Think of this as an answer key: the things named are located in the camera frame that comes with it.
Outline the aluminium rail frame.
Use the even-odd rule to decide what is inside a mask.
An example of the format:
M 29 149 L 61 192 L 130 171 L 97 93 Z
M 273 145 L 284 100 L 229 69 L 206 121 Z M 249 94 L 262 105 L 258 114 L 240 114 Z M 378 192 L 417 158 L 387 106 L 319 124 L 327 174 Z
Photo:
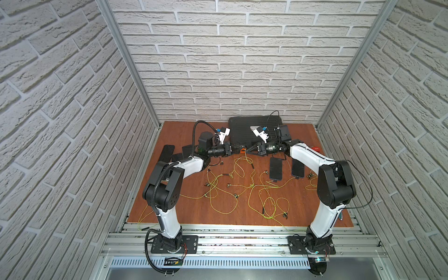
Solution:
M 184 224 L 184 235 L 197 235 L 197 255 L 205 257 L 287 257 L 288 236 L 305 235 L 305 227 Z M 374 234 L 359 226 L 336 227 L 332 242 L 336 257 L 387 257 Z M 102 256 L 143 256 L 146 232 L 137 224 L 125 224 L 111 233 L 100 251 Z

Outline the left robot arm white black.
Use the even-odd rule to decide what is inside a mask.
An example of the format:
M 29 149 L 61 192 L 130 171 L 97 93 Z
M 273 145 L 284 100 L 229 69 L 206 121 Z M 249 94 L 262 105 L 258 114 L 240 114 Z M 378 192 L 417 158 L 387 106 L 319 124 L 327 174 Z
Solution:
M 159 161 L 150 175 L 142 197 L 156 214 L 161 227 L 157 238 L 169 252 L 178 252 L 182 247 L 182 226 L 177 219 L 176 204 L 183 179 L 207 168 L 212 157 L 232 154 L 230 142 L 225 141 L 230 131 L 222 127 L 214 134 L 202 133 L 198 140 L 198 151 L 172 163 Z

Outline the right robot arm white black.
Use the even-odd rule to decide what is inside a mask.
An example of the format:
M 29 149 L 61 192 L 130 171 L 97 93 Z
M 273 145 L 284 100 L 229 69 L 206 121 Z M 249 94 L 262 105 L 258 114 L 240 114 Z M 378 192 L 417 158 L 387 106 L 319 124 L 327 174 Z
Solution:
M 286 125 L 277 127 L 272 135 L 268 135 L 267 127 L 259 126 L 253 130 L 253 134 L 260 137 L 261 141 L 249 148 L 249 151 L 257 149 L 260 156 L 283 152 L 317 175 L 320 204 L 313 222 L 307 228 L 303 244 L 310 254 L 322 250 L 329 254 L 336 220 L 357 194 L 350 165 L 347 161 L 326 157 L 300 140 L 293 140 Z

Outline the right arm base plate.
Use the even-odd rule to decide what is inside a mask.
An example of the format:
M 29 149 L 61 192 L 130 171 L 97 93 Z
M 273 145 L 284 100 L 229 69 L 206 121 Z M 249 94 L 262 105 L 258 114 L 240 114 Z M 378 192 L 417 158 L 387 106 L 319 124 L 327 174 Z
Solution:
M 313 238 L 311 235 L 300 236 L 294 234 L 288 236 L 288 247 L 290 254 L 324 254 L 334 255 L 336 250 L 332 241 L 332 234 L 325 238 Z

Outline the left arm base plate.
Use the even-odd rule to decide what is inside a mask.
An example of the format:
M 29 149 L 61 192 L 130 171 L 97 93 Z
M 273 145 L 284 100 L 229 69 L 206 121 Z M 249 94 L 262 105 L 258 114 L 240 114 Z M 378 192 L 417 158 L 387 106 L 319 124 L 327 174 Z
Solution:
M 150 252 L 152 254 L 184 254 L 185 247 L 187 254 L 196 254 L 198 246 L 197 235 L 186 235 L 169 239 L 158 234 L 153 241 Z

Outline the black smartphone blue edge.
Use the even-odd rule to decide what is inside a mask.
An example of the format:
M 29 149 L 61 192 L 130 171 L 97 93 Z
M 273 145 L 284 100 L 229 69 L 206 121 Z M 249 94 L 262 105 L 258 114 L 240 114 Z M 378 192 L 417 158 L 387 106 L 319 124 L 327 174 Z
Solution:
M 304 178 L 305 176 L 305 166 L 302 162 L 299 160 L 293 159 L 292 160 L 292 176 L 294 176 L 297 179 Z

